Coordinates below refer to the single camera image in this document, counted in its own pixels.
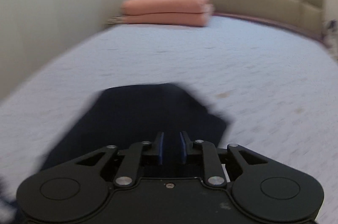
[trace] screw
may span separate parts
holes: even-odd
[[[208,182],[211,185],[222,185],[224,183],[224,178],[220,176],[212,176],[208,178]]]
[[[175,187],[175,184],[174,183],[167,183],[166,184],[166,188],[168,188],[168,189],[172,189],[172,188],[174,188]]]
[[[120,176],[115,180],[115,182],[121,186],[126,186],[132,183],[132,179],[128,176]]]

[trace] pink folded quilt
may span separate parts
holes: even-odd
[[[186,14],[170,12],[166,14],[143,14],[143,15],[126,15],[124,22],[127,24],[171,24],[204,27],[208,24],[214,8],[207,4],[208,12],[203,14]]]
[[[210,0],[127,0],[121,10],[125,15],[161,14],[180,12],[201,14],[207,12]]]

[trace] bed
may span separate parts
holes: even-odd
[[[326,194],[318,223],[336,223],[338,68],[314,40],[323,1],[213,0],[219,13],[241,19],[213,16],[205,28],[118,25],[85,40],[0,105],[5,194],[14,197],[98,91],[180,82],[233,120],[221,146],[238,143],[318,179]]]

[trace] white bed sheet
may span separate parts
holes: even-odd
[[[338,67],[320,44],[213,17],[209,27],[121,25],[62,55],[0,106],[0,174],[14,196],[99,90],[181,82],[234,123],[238,143],[323,185],[319,223],[338,222]]]

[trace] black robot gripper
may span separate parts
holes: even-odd
[[[107,146],[29,177],[16,193],[26,221],[310,224],[322,206],[313,177],[236,144],[190,141],[185,132],[179,164],[198,175],[145,175],[162,167],[163,137],[128,150]]]

